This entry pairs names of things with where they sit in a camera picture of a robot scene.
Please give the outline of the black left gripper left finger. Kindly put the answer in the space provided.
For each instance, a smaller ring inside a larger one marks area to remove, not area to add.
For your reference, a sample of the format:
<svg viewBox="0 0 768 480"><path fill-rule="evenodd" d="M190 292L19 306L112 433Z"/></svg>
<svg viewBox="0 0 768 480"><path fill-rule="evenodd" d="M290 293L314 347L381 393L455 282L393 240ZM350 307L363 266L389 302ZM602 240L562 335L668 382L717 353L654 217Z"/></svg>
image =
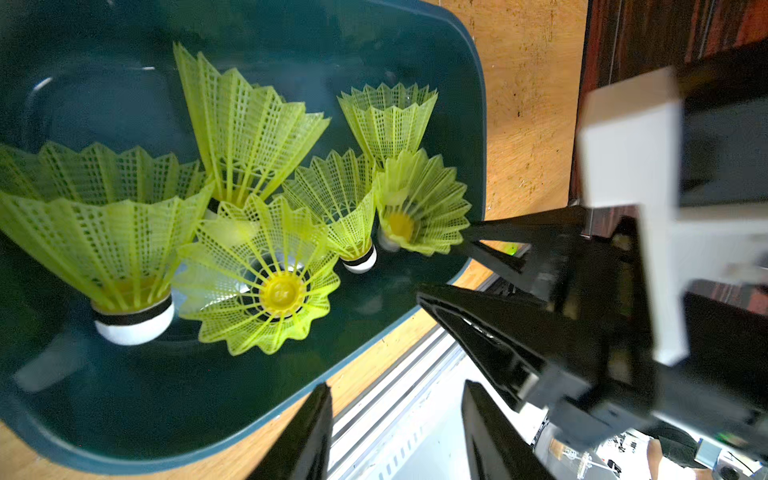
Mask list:
<svg viewBox="0 0 768 480"><path fill-rule="evenodd" d="M326 479L332 426L331 389L321 383L247 479Z"/></svg>

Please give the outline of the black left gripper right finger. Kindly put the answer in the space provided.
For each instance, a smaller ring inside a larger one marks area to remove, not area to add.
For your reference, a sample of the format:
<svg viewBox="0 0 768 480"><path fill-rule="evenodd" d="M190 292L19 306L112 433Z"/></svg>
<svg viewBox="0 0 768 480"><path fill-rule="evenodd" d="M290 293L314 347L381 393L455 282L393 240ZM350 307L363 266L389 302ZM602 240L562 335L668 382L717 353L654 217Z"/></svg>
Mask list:
<svg viewBox="0 0 768 480"><path fill-rule="evenodd" d="M461 415L471 479L553 479L481 383L465 381Z"/></svg>

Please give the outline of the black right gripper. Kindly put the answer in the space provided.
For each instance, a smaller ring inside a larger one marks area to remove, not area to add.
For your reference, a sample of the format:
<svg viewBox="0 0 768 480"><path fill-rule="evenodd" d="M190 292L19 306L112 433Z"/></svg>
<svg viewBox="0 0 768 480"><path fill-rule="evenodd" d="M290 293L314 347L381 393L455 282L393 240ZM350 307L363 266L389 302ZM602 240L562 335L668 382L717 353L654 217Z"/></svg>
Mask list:
<svg viewBox="0 0 768 480"><path fill-rule="evenodd" d="M668 419L767 458L767 320L695 293L683 298L689 351L652 354L667 321L652 313L637 222L582 235L582 206L481 221L458 253L547 298L421 284L418 304L464 349L513 410L554 410L578 446Z"/></svg>

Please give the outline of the yellow shuttlecock seven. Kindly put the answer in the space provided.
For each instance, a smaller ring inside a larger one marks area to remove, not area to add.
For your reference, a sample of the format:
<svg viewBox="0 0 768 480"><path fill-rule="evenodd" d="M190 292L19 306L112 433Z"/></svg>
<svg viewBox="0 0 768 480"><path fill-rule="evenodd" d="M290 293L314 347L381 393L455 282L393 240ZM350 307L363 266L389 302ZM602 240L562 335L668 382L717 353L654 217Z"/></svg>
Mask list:
<svg viewBox="0 0 768 480"><path fill-rule="evenodd" d="M440 154L420 149L386 159L373 183L380 245L424 256L449 253L470 225L466 191L457 169L446 166Z"/></svg>

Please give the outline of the yellow shuttlecock six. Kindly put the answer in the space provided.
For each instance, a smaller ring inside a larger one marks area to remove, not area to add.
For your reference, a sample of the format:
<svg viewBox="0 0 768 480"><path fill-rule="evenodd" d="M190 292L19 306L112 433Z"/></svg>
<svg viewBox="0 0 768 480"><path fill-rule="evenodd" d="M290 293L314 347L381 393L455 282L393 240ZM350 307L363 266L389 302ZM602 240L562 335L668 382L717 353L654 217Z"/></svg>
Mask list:
<svg viewBox="0 0 768 480"><path fill-rule="evenodd" d="M180 317L199 322L200 342L223 342L232 356L271 355L305 339L341 284L327 227L281 196L251 197L242 207L221 202L178 254L172 286Z"/></svg>

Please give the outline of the yellow shuttlecock four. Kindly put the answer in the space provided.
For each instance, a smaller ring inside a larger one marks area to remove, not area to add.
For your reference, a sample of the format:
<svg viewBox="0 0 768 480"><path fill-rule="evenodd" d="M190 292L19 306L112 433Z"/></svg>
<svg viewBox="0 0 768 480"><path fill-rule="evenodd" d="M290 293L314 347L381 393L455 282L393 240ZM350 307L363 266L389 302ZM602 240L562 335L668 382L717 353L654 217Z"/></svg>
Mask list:
<svg viewBox="0 0 768 480"><path fill-rule="evenodd" d="M349 149L314 157L282 185L295 208L306 208L327 227L329 248L351 273L369 272L377 261L372 240L376 215L373 180L376 163Z"/></svg>

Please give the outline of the yellow shuttlecock three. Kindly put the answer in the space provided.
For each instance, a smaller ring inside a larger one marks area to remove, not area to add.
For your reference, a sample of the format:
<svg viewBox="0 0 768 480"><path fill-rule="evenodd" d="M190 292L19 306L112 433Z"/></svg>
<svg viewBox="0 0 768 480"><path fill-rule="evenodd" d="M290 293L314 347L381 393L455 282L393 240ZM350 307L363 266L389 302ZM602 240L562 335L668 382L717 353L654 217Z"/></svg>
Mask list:
<svg viewBox="0 0 768 480"><path fill-rule="evenodd" d="M413 84L366 85L342 92L337 101L363 153L380 168L402 152L419 150L438 91Z"/></svg>

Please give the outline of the yellow shuttlecock one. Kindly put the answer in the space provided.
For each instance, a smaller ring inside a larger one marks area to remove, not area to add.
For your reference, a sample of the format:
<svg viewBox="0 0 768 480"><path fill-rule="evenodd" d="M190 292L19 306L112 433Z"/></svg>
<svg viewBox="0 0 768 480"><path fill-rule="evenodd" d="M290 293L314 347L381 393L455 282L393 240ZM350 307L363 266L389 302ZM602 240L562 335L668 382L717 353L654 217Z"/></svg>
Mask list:
<svg viewBox="0 0 768 480"><path fill-rule="evenodd" d="M177 253L213 189L200 162L139 146L1 148L2 232L85 295L96 330L116 345L148 343L170 326Z"/></svg>

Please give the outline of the yellow shuttlecock two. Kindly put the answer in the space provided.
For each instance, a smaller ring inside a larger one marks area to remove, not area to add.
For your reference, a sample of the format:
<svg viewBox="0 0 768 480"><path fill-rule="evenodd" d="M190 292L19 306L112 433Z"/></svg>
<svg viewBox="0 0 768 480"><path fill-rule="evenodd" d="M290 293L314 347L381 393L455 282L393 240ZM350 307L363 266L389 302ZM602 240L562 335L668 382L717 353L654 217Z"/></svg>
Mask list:
<svg viewBox="0 0 768 480"><path fill-rule="evenodd" d="M217 70L173 43L173 55L212 199L244 206L268 199L330 125L322 112L289 102L272 86L251 84L236 68Z"/></svg>

